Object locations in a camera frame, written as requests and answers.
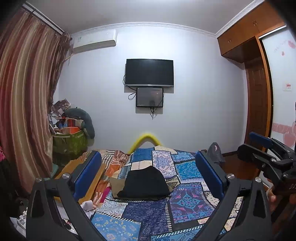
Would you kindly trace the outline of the green storage box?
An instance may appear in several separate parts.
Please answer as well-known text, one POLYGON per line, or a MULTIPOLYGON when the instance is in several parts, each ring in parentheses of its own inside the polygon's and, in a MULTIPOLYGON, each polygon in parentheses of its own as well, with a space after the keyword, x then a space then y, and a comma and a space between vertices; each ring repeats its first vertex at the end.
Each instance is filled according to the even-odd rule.
POLYGON ((53 135, 53 163, 65 166, 80 157, 88 149, 88 140, 83 131, 68 135, 53 135))

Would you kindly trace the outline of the yellow curved pillow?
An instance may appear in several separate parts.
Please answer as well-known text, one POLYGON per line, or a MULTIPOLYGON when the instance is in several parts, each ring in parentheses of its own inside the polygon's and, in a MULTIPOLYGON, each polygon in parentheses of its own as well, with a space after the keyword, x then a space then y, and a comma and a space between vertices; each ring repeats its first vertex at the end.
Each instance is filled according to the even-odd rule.
POLYGON ((150 142, 154 146, 162 145, 160 140, 155 135, 151 133, 144 133, 132 144, 131 148, 127 153, 132 154, 137 148, 139 148, 145 142, 150 142))

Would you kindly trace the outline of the wooden wardrobe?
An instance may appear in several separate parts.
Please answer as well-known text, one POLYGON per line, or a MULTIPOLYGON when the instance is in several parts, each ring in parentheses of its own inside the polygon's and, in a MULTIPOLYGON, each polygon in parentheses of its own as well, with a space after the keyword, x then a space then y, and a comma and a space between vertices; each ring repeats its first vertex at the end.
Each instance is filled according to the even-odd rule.
POLYGON ((273 118, 270 68, 259 38, 284 25, 269 1, 252 1, 216 34, 221 56, 245 66, 247 123, 244 143, 264 152, 267 149, 249 137, 251 132, 269 137, 273 118))

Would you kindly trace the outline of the small wall monitor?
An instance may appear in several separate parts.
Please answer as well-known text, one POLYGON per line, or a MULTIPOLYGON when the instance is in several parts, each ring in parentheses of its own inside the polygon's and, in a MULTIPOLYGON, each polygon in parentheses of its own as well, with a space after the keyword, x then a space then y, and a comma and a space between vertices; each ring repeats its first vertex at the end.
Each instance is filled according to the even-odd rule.
POLYGON ((162 108, 164 103, 163 88, 138 87, 136 93, 137 108, 162 108))

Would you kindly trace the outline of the grey plush toy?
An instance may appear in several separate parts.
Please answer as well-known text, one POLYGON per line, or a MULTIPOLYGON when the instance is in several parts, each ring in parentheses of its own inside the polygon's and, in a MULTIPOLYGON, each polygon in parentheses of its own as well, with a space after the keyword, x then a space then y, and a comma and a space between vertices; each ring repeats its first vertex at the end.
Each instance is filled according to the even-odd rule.
POLYGON ((66 118, 82 120, 80 127, 85 132, 86 136, 88 136, 89 139, 95 138, 95 130, 92 119, 86 111, 80 108, 69 108, 65 110, 63 116, 66 118))

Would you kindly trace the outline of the white air conditioner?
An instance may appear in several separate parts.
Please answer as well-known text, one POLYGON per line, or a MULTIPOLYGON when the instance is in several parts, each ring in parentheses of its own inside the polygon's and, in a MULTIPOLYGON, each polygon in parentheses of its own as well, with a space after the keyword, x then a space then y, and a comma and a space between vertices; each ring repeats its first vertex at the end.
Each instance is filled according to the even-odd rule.
POLYGON ((88 33, 74 38, 73 54, 78 54, 101 48, 115 47, 116 41, 116 30, 105 30, 88 33))

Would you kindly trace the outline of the grey backpack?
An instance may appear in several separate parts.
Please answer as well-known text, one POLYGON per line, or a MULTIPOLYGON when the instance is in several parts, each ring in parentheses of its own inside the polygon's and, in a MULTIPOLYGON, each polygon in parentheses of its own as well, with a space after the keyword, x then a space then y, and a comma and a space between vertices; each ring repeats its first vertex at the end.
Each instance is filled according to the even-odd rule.
POLYGON ((207 155, 216 164, 225 163, 225 159, 222 155, 221 149, 216 142, 213 142, 207 150, 207 155))

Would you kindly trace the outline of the wall television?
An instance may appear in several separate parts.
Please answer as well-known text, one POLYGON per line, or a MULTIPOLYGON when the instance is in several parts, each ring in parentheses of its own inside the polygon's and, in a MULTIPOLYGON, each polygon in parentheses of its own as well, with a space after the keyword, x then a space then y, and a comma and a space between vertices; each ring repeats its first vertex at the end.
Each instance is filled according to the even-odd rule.
POLYGON ((174 62, 162 59, 127 59, 126 86, 174 86, 174 62))

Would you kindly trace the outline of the black pants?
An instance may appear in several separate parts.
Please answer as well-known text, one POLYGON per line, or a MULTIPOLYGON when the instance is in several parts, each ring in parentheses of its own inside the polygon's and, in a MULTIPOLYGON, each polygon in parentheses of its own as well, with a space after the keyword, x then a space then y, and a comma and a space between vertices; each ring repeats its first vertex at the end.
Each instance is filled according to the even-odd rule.
POLYGON ((172 188, 168 186, 162 173, 153 166, 129 171, 123 186, 115 194, 120 199, 150 200, 170 195, 172 188))

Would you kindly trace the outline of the olive folded pants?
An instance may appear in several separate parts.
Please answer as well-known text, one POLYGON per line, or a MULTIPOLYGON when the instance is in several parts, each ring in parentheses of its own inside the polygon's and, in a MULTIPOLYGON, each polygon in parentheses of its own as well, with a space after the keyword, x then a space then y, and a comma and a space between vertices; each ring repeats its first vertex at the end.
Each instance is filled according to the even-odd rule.
POLYGON ((109 183, 113 197, 118 199, 156 200, 169 196, 173 191, 163 179, 110 178, 109 183))

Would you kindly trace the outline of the wooden board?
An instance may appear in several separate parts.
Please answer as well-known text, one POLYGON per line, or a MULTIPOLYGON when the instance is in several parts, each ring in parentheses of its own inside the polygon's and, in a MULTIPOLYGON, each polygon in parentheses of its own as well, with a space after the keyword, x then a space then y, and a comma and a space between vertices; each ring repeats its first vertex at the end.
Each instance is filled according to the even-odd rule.
POLYGON ((105 172, 106 164, 101 161, 91 161, 84 167, 86 160, 72 160, 62 171, 55 177, 59 179, 65 173, 70 173, 74 180, 74 198, 79 204, 88 201, 95 193, 95 189, 103 173, 105 172))

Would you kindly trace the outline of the striped red curtain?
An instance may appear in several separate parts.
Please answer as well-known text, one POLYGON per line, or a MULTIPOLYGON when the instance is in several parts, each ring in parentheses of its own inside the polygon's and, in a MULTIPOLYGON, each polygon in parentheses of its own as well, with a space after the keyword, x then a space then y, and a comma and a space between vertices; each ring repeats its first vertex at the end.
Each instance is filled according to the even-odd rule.
POLYGON ((52 171, 48 116, 69 48, 68 33, 24 9, 1 31, 1 147, 25 192, 52 171))

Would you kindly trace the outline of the blue patchwork bedspread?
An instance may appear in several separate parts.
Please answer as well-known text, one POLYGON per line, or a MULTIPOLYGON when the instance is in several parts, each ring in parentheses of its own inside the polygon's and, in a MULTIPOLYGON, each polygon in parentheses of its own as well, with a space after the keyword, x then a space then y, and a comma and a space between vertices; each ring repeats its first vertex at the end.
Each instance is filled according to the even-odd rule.
POLYGON ((191 240, 209 219, 219 200, 210 192, 194 155, 163 146, 102 152, 107 175, 100 180, 91 221, 107 240, 191 240), (110 178, 125 179, 129 172, 149 166, 164 176, 171 193, 163 198, 116 198, 110 178))

